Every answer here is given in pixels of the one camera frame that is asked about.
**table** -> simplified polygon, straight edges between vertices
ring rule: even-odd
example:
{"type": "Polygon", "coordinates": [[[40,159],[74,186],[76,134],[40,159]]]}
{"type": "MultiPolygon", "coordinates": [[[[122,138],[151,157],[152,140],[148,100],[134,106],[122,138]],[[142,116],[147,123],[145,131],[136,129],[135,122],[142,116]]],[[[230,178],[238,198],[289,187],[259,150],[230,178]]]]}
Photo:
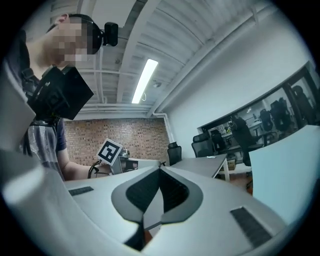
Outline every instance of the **table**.
{"type": "Polygon", "coordinates": [[[230,181],[227,154],[216,155],[215,158],[185,158],[171,167],[214,178],[223,166],[225,180],[230,181]]]}

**light fixture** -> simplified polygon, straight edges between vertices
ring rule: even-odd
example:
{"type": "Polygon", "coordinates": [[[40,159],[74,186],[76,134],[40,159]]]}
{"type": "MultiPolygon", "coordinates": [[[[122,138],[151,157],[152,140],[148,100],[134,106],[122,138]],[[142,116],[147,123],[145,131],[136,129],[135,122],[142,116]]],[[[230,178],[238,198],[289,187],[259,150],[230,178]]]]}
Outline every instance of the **light fixture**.
{"type": "Polygon", "coordinates": [[[134,92],[134,96],[132,99],[132,103],[133,104],[138,104],[140,102],[141,96],[144,93],[147,84],[153,74],[153,72],[155,71],[156,67],[158,65],[158,62],[153,60],[153,59],[148,59],[144,69],[142,71],[142,74],[140,76],[138,85],[136,86],[135,92],[134,92]]]}

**ceiling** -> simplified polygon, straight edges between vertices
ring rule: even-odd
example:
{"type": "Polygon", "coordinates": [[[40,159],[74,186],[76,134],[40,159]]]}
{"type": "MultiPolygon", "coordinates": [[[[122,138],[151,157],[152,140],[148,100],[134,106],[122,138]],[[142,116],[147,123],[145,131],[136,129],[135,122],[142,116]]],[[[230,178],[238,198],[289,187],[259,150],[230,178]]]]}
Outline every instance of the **ceiling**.
{"type": "MultiPolygon", "coordinates": [[[[88,1],[50,1],[48,22],[64,13],[83,13],[85,4],[86,14],[92,14],[96,1],[88,1]]],[[[213,48],[248,19],[257,22],[257,13],[270,6],[258,0],[135,1],[119,28],[118,45],[102,46],[98,54],[76,64],[94,92],[76,119],[150,117],[213,48]],[[158,66],[145,101],[131,104],[147,59],[158,66]]]]}

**person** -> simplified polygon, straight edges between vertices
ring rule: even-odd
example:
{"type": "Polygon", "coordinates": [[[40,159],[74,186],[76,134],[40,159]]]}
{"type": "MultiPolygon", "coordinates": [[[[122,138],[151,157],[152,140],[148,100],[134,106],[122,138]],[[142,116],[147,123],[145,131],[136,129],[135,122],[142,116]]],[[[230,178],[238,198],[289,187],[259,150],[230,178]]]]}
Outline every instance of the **person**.
{"type": "MultiPolygon", "coordinates": [[[[93,20],[87,15],[63,14],[55,20],[46,34],[28,43],[26,32],[21,30],[7,56],[16,79],[22,81],[22,67],[26,65],[33,71],[31,78],[34,86],[37,86],[50,66],[54,65],[62,70],[66,65],[74,65],[79,61],[79,56],[95,54],[101,42],[100,45],[95,45],[92,40],[94,31],[89,31],[91,23],[93,20]]],[[[63,180],[88,177],[90,166],[77,164],[69,158],[62,119],[56,127],[31,125],[27,136],[32,156],[37,156],[44,167],[57,171],[63,180]]]]}

